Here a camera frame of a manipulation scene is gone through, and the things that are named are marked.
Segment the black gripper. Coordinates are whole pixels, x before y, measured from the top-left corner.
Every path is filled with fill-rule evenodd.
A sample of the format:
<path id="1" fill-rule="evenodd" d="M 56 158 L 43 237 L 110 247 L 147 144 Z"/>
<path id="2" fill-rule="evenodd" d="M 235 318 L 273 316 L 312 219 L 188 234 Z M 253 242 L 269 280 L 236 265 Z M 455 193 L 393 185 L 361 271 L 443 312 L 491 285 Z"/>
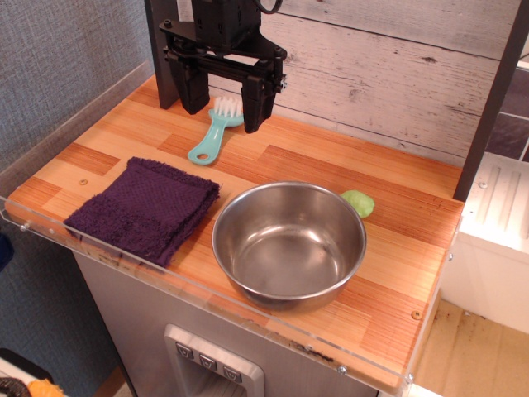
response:
<path id="1" fill-rule="evenodd" d="M 210 101 L 211 74 L 242 83 L 245 131 L 257 132 L 270 118 L 275 92 L 286 88 L 283 62 L 287 51 L 265 38 L 262 16 L 283 3 L 261 1 L 192 1 L 193 20 L 160 23 L 170 73 L 183 108 L 191 115 Z"/>

